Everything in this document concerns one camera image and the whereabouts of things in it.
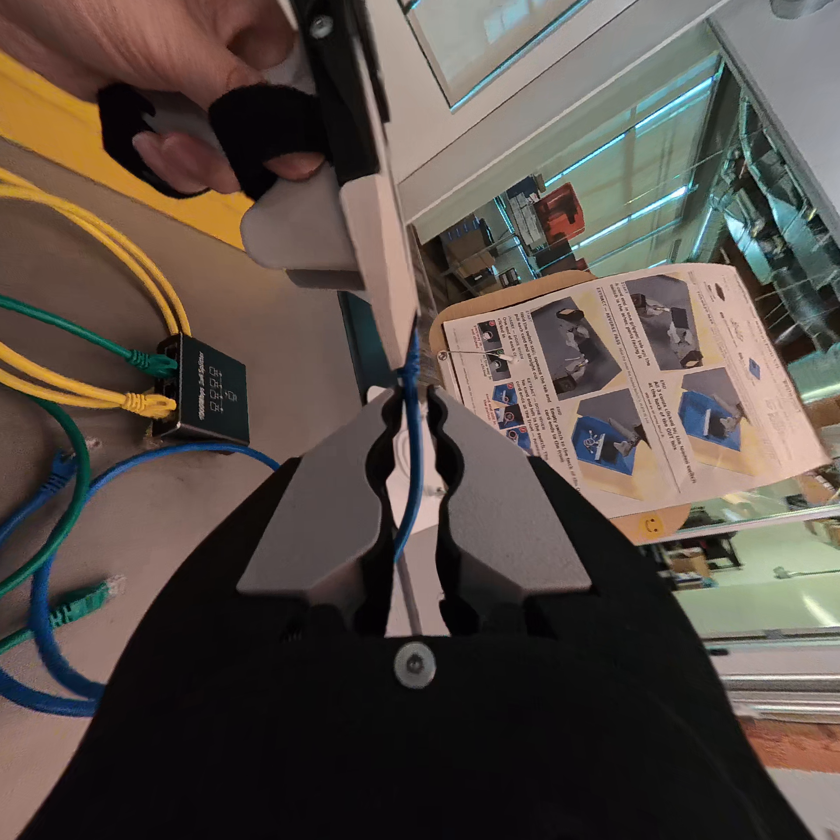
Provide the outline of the person's left hand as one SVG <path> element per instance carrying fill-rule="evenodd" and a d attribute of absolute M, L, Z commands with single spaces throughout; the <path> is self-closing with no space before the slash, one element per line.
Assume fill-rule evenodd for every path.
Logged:
<path fill-rule="evenodd" d="M 158 132 L 130 91 L 183 95 L 206 111 L 298 58 L 299 35 L 272 1 L 2 1 L 2 52 L 59 89 L 104 108 L 108 155 L 158 193 L 242 190 L 223 152 L 181 131 Z"/>

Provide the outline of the instruction sheet on clipboard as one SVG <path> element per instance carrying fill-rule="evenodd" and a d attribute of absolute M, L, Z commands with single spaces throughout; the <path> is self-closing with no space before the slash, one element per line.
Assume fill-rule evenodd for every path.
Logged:
<path fill-rule="evenodd" d="M 551 293 L 592 287 L 597 279 L 590 271 L 571 269 L 560 273 L 532 280 L 528 284 L 499 289 L 469 300 L 457 302 L 444 308 L 435 318 L 429 330 L 429 347 L 436 358 L 437 374 L 444 389 L 452 396 L 462 400 L 456 382 L 455 368 L 452 361 L 444 361 L 443 353 L 448 351 L 445 336 L 445 324 L 458 319 L 477 317 L 489 312 L 524 306 L 536 298 Z M 682 503 L 658 510 L 632 513 L 613 518 L 613 525 L 636 545 L 673 539 L 677 530 L 685 523 L 690 513 L 690 504 Z"/>

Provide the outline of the printed instruction poster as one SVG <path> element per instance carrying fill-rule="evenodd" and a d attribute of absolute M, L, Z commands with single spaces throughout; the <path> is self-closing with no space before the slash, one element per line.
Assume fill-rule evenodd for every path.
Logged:
<path fill-rule="evenodd" d="M 450 394 L 612 520 L 830 464 L 730 266 L 568 270 L 448 307 L 429 340 Z"/>

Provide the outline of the red storage crate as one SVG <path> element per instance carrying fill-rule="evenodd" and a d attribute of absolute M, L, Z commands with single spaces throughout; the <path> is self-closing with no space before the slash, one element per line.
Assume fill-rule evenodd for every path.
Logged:
<path fill-rule="evenodd" d="M 562 239 L 573 239 L 585 231 L 581 202 L 569 182 L 540 199 L 534 207 L 549 246 Z"/>

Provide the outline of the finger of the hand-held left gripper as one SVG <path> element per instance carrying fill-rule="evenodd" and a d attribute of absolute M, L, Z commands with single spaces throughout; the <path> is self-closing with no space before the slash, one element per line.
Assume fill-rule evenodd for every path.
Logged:
<path fill-rule="evenodd" d="M 301 182 L 279 179 L 244 215 L 246 254 L 297 287 L 363 289 L 334 169 Z"/>
<path fill-rule="evenodd" d="M 392 180 L 377 173 L 347 182 L 340 204 L 386 359 L 402 368 L 419 315 L 406 228 Z"/>

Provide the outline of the black ethernet splitter box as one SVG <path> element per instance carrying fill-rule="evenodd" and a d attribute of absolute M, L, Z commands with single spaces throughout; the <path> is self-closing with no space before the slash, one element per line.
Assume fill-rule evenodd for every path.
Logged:
<path fill-rule="evenodd" d="M 183 333 L 168 337 L 157 350 L 176 363 L 176 370 L 156 380 L 154 390 L 176 406 L 168 417 L 152 420 L 150 436 L 249 446 L 245 366 Z"/>

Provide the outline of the yellow plastic bin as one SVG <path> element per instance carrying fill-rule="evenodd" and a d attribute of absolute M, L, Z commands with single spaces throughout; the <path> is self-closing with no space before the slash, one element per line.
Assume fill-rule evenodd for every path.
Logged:
<path fill-rule="evenodd" d="M 239 228 L 251 202 L 241 194 L 163 196 L 102 148 L 98 109 L 1 54 L 1 134 L 5 140 L 130 197 L 190 228 L 244 249 Z"/>

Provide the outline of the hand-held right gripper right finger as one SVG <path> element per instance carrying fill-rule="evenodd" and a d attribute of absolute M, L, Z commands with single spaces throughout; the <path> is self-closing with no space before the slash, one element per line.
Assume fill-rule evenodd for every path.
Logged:
<path fill-rule="evenodd" d="M 436 548 L 444 598 L 587 592 L 591 578 L 523 450 L 436 386 L 427 424 L 445 487 Z"/>

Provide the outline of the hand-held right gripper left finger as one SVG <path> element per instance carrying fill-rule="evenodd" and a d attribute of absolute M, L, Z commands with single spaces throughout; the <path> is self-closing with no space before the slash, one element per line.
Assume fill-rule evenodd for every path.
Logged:
<path fill-rule="evenodd" d="M 395 524 L 386 482 L 403 391 L 387 389 L 307 452 L 237 589 L 306 603 L 389 603 Z"/>

